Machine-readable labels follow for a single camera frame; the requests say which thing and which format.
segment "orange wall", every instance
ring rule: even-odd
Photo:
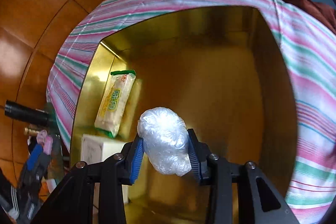
[[[43,108],[49,71],[72,29],[103,0],[0,0],[0,106]],[[16,185],[28,156],[25,123],[0,109],[0,167]]]

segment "striped fabric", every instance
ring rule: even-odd
[[[317,223],[336,194],[336,37],[281,0],[106,0],[70,33],[53,65],[47,100],[70,148],[79,91],[99,41],[142,20],[189,8],[258,8],[283,54],[298,114],[297,157],[287,203],[302,224]]]

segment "snack package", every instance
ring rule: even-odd
[[[135,71],[113,71],[111,75],[109,82],[106,83],[94,126],[107,136],[115,138],[135,80]]]

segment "screw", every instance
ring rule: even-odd
[[[246,166],[247,166],[248,168],[250,168],[250,169],[255,169],[255,164],[254,164],[253,161],[248,161],[248,162],[246,163]]]
[[[113,158],[115,160],[121,160],[124,157],[124,155],[122,153],[117,153],[113,155]]]
[[[86,165],[86,162],[82,160],[76,163],[76,167],[78,169],[83,168],[85,165]]]
[[[209,158],[210,158],[211,160],[218,160],[218,159],[219,159],[218,155],[215,154],[215,153],[211,153],[211,154],[209,155]]]

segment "black handle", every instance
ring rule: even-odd
[[[15,120],[29,122],[37,126],[45,127],[48,125],[47,113],[17,104],[9,100],[6,101],[5,115]]]

